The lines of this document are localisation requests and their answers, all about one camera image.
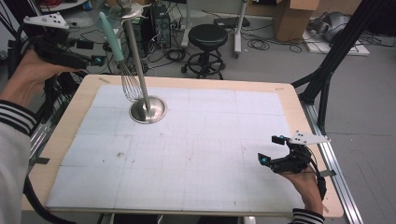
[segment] wooden table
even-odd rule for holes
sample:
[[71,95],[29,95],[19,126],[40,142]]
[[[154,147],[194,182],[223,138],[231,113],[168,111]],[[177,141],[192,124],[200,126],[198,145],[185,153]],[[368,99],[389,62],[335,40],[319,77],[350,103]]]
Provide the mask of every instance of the wooden table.
[[[149,87],[274,92],[279,96],[290,132],[294,133],[296,130],[299,130],[301,132],[311,133],[310,126],[306,120],[295,89],[290,84],[167,77],[146,77],[146,83]],[[97,90],[102,85],[120,84],[121,80],[119,76],[89,75],[82,81],[77,93],[40,155],[42,158],[49,158],[49,163],[45,165],[36,164],[30,173],[35,193],[43,204],[48,199],[64,154],[70,148],[78,127],[91,107]],[[310,148],[317,157],[319,170],[324,170],[325,164],[318,147],[310,146]],[[340,217],[344,214],[344,210],[332,181],[329,177],[326,178],[328,191],[323,201],[323,214],[325,217]],[[23,198],[22,209],[32,210],[32,207],[25,198]]]

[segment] hand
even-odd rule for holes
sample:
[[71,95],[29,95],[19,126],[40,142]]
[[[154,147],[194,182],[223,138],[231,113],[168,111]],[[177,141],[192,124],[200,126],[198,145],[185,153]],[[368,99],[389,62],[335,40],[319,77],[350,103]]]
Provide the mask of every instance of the hand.
[[0,100],[26,107],[33,94],[43,90],[45,80],[62,72],[77,71],[76,68],[46,63],[37,56],[34,50],[29,49],[0,93]]
[[287,178],[301,194],[305,209],[323,215],[323,203],[317,186],[317,177],[311,167],[303,169],[299,174],[280,174]]

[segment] round metal base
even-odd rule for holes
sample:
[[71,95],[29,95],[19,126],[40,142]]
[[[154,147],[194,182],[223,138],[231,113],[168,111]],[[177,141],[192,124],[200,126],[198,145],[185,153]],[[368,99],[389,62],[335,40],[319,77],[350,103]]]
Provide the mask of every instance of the round metal base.
[[143,124],[150,124],[159,121],[165,116],[167,105],[163,99],[157,96],[149,96],[148,100],[150,104],[149,113],[146,109],[144,99],[139,99],[131,105],[129,114],[134,121]]
[[110,9],[109,15],[115,20],[128,20],[138,16],[142,16],[143,7],[137,3],[133,3],[132,7],[121,8],[120,6],[114,6]]

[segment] white bracket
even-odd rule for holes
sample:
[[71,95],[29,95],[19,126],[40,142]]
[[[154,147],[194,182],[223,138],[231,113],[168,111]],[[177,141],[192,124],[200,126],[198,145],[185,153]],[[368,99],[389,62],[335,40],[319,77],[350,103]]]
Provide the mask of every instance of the white bracket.
[[301,133],[300,131],[296,131],[296,133],[290,138],[290,143],[297,145],[311,145],[318,143],[327,143],[330,142],[330,138],[325,136],[317,136],[312,133]]
[[61,13],[59,12],[44,16],[25,17],[23,21],[25,23],[33,24],[33,25],[42,25],[46,27],[69,29],[69,25],[64,20]]

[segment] white paper sheet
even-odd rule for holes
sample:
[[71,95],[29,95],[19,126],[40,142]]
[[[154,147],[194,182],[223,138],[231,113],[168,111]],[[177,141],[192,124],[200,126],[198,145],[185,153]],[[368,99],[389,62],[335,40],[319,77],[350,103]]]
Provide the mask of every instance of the white paper sheet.
[[103,86],[67,151],[48,207],[219,213],[290,212],[292,184],[259,164],[289,149],[275,93],[148,88],[168,111],[157,123],[129,116],[120,86]]

